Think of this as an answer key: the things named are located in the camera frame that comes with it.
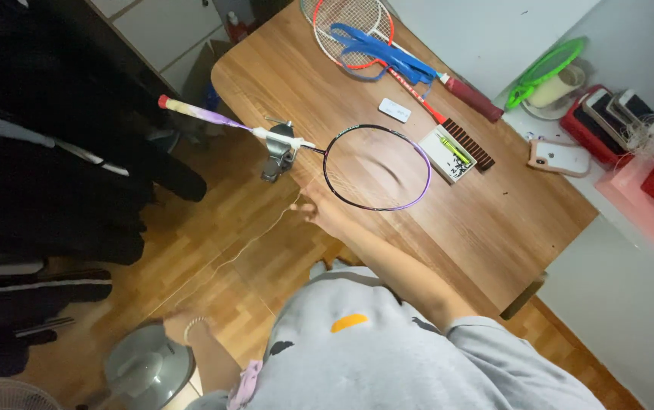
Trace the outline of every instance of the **bracelet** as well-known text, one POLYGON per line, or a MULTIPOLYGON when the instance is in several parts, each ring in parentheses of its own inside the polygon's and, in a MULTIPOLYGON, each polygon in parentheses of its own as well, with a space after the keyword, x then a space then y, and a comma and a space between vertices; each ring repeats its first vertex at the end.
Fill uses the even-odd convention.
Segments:
POLYGON ((188 333, 190 333, 191 328, 193 327, 194 324, 198 322, 207 322, 208 319, 204 316, 198 316, 195 319, 191 320, 190 323, 186 326, 186 330, 183 332, 183 340, 186 342, 186 345, 190 345, 188 343, 188 333))

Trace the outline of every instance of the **red butt cap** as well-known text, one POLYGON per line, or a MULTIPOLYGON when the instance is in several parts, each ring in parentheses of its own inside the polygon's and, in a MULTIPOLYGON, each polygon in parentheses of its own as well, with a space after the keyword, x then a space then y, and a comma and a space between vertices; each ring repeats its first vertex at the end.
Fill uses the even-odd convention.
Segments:
POLYGON ((160 106, 160 108, 165 109, 165 108, 167 108, 166 104, 167 104, 167 100, 169 100, 169 99, 170 99, 170 97, 163 94, 163 95, 160 96, 160 98, 157 99, 157 105, 160 106))

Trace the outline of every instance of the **wooden floor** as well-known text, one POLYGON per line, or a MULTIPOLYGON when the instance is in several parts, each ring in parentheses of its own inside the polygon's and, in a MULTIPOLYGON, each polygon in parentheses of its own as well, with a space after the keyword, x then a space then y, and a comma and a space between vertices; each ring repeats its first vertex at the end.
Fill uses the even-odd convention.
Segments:
MULTIPOLYGON (((306 282, 310 266, 349 252, 289 211, 240 252, 295 201, 299 187, 288 177, 261 181, 265 150, 238 130, 209 147, 183 142, 175 154, 208 182, 204 200, 190 203, 158 191, 162 205, 143 215, 144 257, 134 266, 109 266, 112 295, 69 306, 65 315, 77 324, 59 332, 57 342, 31 349, 19 378, 64 406, 83 403, 104 386, 104 360, 129 331, 176 307, 192 306, 211 318, 215 335, 242 366, 261 358, 275 314, 306 282)), ((641 408, 541 302, 533 300, 506 325, 576 375, 608 409, 641 408)))

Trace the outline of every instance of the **pink box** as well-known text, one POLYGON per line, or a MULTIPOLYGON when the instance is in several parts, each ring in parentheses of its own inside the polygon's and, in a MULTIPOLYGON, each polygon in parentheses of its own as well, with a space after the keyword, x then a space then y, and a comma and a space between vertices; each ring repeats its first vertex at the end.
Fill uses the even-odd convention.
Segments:
POLYGON ((606 172, 596 182, 596 189, 652 242, 654 199, 641 190, 641 184, 653 168, 653 162, 634 158, 622 169, 606 172))

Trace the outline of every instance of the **hand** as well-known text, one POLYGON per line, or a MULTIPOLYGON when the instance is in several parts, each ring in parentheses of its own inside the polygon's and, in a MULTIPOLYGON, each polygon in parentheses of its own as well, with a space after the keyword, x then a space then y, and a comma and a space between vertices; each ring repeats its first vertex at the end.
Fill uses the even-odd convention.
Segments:
POLYGON ((351 219, 340 209, 340 202, 320 185, 307 185, 300 193, 311 199, 314 204, 293 203, 289 209, 301 212, 304 220, 319 226, 332 237, 344 241, 345 235, 350 230, 351 219))
MULTIPOLYGON (((181 310, 179 312, 173 312, 169 314, 166 318, 163 319, 162 325, 165 327, 165 335, 170 338, 170 340, 176 342, 177 344, 182 344, 183 346, 189 346, 186 344, 185 336, 186 328, 188 324, 195 318, 202 316, 201 314, 196 314, 195 312, 189 310, 181 310)), ((205 330, 210 332, 208 324, 206 322, 197 322, 195 323, 190 331, 188 332, 188 341, 193 341, 194 332, 198 330, 205 330)))

